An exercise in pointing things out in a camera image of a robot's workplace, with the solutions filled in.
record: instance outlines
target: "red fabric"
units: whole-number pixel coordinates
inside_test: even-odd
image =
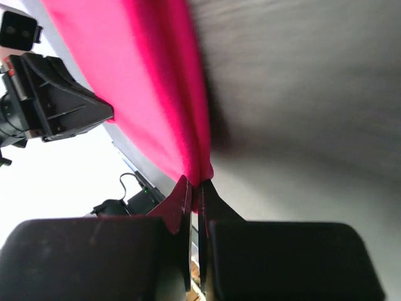
[[[207,100],[185,1],[42,2],[125,135],[172,179],[210,179]]]

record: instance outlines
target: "pink cloth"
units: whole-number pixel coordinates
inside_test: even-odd
[[[206,92],[185,1],[42,2],[125,135],[172,179],[210,179]]]

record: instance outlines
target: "folded cloth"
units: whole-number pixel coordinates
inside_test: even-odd
[[[185,0],[42,0],[114,121],[173,180],[210,179],[201,59]]]

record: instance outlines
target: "white floor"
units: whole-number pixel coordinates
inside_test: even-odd
[[[18,1],[0,3],[23,9]],[[34,51],[55,55],[45,39]],[[0,95],[4,92],[2,81]],[[31,140],[25,149],[9,146],[2,153],[13,164],[0,168],[0,247],[26,219],[83,216],[108,198],[122,197],[118,179],[130,172],[103,127],[47,144]],[[140,190],[134,178],[124,182],[131,186],[127,196]]]

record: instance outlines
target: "gray table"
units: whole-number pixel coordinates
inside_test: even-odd
[[[24,1],[85,79],[39,1]],[[401,3],[190,0],[204,55],[214,184],[247,219],[342,221],[401,299]],[[174,183],[114,125],[160,190]]]

